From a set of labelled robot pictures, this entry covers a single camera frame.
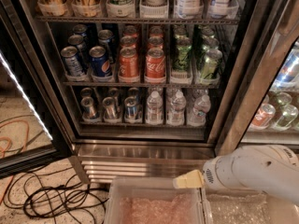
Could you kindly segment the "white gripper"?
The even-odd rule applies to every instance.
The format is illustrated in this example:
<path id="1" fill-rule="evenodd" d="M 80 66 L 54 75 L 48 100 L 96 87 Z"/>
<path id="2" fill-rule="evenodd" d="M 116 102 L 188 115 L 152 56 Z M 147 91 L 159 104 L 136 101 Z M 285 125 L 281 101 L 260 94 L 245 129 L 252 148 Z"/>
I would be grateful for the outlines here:
<path id="1" fill-rule="evenodd" d="M 265 147 L 240 147 L 230 154 L 206 161 L 203 175 L 192 170 L 173 179 L 175 189 L 197 189 L 206 184 L 214 190 L 265 188 L 259 169 L 265 161 Z"/>

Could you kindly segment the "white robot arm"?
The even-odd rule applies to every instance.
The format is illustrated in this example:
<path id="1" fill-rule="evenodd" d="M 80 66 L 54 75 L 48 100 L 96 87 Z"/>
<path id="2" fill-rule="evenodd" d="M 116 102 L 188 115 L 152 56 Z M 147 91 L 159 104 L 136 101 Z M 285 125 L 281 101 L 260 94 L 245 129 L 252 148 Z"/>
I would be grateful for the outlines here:
<path id="1" fill-rule="evenodd" d="M 175 189 L 248 189 L 299 205 L 298 158 L 281 145 L 244 146 L 173 179 Z"/>

